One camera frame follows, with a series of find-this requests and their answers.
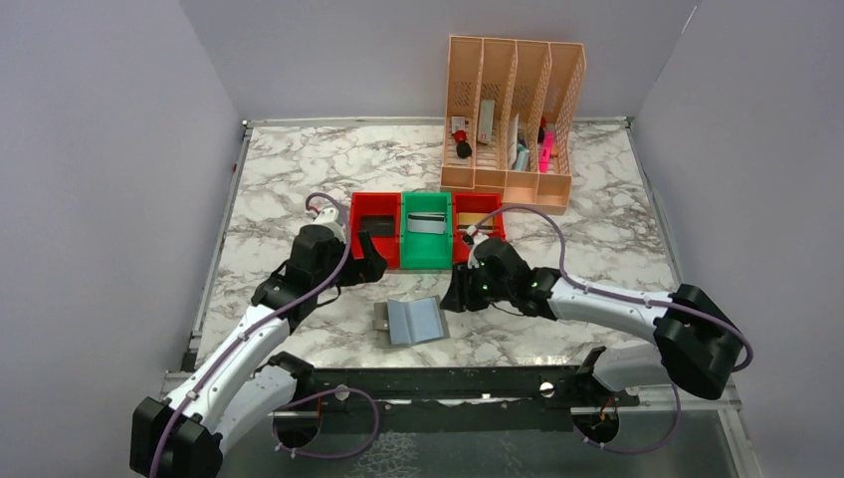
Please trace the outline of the green plastic bin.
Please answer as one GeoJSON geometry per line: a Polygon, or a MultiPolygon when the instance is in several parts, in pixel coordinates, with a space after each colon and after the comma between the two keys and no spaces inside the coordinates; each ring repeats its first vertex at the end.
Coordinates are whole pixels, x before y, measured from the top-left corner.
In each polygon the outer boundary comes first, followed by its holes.
{"type": "Polygon", "coordinates": [[[403,192],[400,214],[400,268],[404,270],[448,270],[453,258],[452,197],[448,192],[403,192]],[[410,213],[440,213],[447,220],[444,234],[410,233],[410,213]]]}

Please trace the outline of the red black marker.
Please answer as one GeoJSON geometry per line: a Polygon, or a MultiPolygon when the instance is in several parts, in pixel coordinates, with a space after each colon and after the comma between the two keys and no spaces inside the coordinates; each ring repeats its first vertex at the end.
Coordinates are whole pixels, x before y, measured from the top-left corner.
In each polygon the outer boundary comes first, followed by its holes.
{"type": "Polygon", "coordinates": [[[464,129],[458,129],[452,134],[452,138],[454,139],[455,151],[457,157],[460,159],[467,159],[472,155],[472,148],[469,145],[468,136],[464,129]]]}

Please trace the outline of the grey card holder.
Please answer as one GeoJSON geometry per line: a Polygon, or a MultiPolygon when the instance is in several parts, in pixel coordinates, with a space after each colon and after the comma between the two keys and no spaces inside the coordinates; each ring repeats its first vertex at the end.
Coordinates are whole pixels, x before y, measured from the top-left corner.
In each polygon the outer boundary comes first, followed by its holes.
{"type": "Polygon", "coordinates": [[[375,303],[372,326],[382,348],[408,348],[450,337],[439,296],[375,303]]]}

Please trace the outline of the black card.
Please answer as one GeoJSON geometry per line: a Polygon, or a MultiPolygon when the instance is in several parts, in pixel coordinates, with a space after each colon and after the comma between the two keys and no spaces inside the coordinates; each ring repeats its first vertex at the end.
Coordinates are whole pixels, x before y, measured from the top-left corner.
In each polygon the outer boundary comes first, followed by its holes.
{"type": "Polygon", "coordinates": [[[372,238],[391,238],[395,235],[395,218],[388,215],[363,216],[359,229],[372,238]]]}

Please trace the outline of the gold striped card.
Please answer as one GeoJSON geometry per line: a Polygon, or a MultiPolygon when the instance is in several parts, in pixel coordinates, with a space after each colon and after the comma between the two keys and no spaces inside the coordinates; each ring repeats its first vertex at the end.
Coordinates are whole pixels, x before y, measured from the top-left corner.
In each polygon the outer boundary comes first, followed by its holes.
{"type": "Polygon", "coordinates": [[[471,226],[475,226],[478,231],[492,232],[495,229],[494,222],[492,219],[481,222],[485,217],[486,213],[459,212],[457,214],[457,229],[461,232],[467,232],[471,226]]]}

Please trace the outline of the white red box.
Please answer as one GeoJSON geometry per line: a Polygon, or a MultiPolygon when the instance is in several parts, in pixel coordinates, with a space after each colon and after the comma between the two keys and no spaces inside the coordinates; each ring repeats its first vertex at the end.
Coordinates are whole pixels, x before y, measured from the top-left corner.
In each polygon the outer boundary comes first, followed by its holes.
{"type": "Polygon", "coordinates": [[[490,144],[493,140],[493,125],[495,116],[494,100],[481,100],[477,117],[477,142],[490,144]]]}

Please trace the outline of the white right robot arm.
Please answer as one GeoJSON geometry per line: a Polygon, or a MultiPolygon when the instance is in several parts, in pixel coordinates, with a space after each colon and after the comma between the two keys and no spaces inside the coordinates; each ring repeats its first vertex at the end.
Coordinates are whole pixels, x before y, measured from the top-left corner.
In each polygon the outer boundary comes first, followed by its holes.
{"type": "Polygon", "coordinates": [[[454,265],[440,306],[463,313],[498,302],[527,317],[584,322],[641,339],[639,346],[590,353],[579,384],[594,394],[671,383],[715,400],[743,348],[735,325],[695,286],[673,293],[595,286],[559,269],[531,267],[510,243],[493,238],[454,265]]]}

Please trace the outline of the peach desk organizer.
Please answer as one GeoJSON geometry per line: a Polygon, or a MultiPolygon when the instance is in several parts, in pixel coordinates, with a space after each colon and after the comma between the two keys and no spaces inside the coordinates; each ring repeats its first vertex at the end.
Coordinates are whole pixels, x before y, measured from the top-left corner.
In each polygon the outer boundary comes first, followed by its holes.
{"type": "Polygon", "coordinates": [[[449,39],[440,187],[498,193],[507,204],[563,213],[573,185],[568,137],[587,68],[581,43],[453,35],[449,39]],[[481,100],[494,100],[493,140],[477,142],[481,100]],[[472,155],[457,157],[452,134],[464,129],[472,155]],[[538,171],[540,130],[555,134],[549,171],[538,171]],[[517,144],[527,171],[512,170],[517,144]]]}

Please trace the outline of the teal pen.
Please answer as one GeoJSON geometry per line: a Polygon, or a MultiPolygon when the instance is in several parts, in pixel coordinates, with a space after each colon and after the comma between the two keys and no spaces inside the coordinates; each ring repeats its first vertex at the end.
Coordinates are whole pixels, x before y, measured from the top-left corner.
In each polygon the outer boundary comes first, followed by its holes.
{"type": "Polygon", "coordinates": [[[517,144],[517,156],[513,163],[512,170],[527,171],[529,163],[529,150],[522,144],[517,144]]]}

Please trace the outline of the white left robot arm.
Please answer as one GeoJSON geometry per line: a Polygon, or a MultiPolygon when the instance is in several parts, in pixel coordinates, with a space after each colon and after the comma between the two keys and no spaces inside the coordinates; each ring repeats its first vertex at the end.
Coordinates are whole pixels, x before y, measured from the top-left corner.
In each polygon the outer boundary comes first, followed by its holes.
{"type": "Polygon", "coordinates": [[[132,415],[129,467],[144,477],[214,477],[225,454],[277,409],[317,418],[324,392],[314,367],[280,345],[318,305],[321,291],[379,281],[387,261],[368,232],[354,242],[335,223],[310,224],[290,258],[255,291],[235,331],[163,399],[145,398],[132,415]]]}

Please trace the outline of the red plastic bin left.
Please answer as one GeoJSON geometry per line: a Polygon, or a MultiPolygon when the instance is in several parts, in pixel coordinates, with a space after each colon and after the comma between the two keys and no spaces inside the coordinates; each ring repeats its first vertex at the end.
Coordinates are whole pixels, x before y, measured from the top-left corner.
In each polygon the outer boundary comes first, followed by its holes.
{"type": "Polygon", "coordinates": [[[400,214],[402,194],[400,192],[353,192],[351,195],[351,254],[360,259],[362,252],[357,232],[363,216],[388,215],[395,218],[395,235],[391,238],[372,238],[378,252],[387,260],[388,268],[400,267],[400,214]]]}

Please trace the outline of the red plastic bin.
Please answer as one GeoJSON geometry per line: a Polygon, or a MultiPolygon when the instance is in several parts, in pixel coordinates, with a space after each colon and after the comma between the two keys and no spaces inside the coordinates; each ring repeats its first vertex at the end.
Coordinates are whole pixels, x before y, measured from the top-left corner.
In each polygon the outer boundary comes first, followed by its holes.
{"type": "Polygon", "coordinates": [[[391,238],[372,238],[378,252],[387,260],[388,268],[400,267],[400,214],[402,194],[400,192],[353,192],[351,195],[351,254],[360,259],[362,252],[357,232],[363,216],[388,215],[395,218],[395,235],[391,238]]]}
{"type": "Polygon", "coordinates": [[[454,226],[454,255],[469,252],[462,241],[465,232],[457,229],[457,214],[459,212],[492,213],[502,206],[502,199],[498,193],[454,192],[452,194],[452,212],[454,226]]]}

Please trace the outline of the red plastic bin right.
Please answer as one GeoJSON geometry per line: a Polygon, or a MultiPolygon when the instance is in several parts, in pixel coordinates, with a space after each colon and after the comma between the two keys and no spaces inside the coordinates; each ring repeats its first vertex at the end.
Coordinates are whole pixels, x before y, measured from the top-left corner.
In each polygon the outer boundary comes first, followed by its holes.
{"type": "Polygon", "coordinates": [[[454,226],[454,255],[469,252],[462,241],[465,232],[457,229],[457,214],[459,212],[492,213],[502,206],[502,199],[498,193],[454,192],[452,194],[452,212],[454,226]]]}

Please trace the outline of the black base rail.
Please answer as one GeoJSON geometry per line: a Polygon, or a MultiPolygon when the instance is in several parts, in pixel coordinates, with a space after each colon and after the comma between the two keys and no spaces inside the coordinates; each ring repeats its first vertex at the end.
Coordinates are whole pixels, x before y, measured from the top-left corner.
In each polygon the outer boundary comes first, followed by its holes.
{"type": "Polygon", "coordinates": [[[293,407],[270,418],[298,443],[372,430],[568,432],[590,415],[639,403],[590,384],[578,365],[316,368],[296,377],[293,407]]]}

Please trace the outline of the silver striped card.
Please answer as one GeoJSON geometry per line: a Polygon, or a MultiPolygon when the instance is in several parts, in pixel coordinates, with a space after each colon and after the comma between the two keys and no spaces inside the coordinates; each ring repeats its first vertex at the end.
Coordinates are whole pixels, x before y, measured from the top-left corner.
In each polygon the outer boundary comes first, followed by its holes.
{"type": "Polygon", "coordinates": [[[444,234],[447,220],[440,213],[410,213],[406,216],[406,230],[410,233],[444,234]]]}

